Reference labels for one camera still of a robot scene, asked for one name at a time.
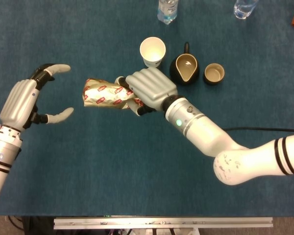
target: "blue table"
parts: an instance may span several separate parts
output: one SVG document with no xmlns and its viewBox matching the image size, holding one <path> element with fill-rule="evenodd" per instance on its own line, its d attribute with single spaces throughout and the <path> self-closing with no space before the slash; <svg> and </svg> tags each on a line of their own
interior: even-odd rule
<svg viewBox="0 0 294 235">
<path fill-rule="evenodd" d="M 144 67 L 141 41 L 160 37 L 162 71 L 185 41 L 200 64 L 225 69 L 214 87 L 178 87 L 221 127 L 294 128 L 294 0 L 260 1 L 246 20 L 234 1 L 182 0 L 170 25 L 157 2 L 136 0 L 0 1 L 0 111 L 13 85 L 43 63 L 65 63 L 41 92 L 40 113 L 73 106 L 59 125 L 33 125 L 0 194 L 0 215 L 294 216 L 294 176 L 230 187 L 162 113 L 85 108 L 84 82 L 114 81 Z M 235 131 L 257 147 L 290 133 Z"/>
</svg>

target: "wrapped food item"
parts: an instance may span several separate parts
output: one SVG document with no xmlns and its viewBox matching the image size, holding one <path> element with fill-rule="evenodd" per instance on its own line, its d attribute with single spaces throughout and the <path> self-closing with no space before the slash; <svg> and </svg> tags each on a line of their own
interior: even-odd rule
<svg viewBox="0 0 294 235">
<path fill-rule="evenodd" d="M 134 101 L 138 107 L 143 105 L 133 91 L 101 79 L 87 79 L 82 96 L 84 106 L 127 109 L 129 108 L 128 101 L 131 103 Z"/>
</svg>

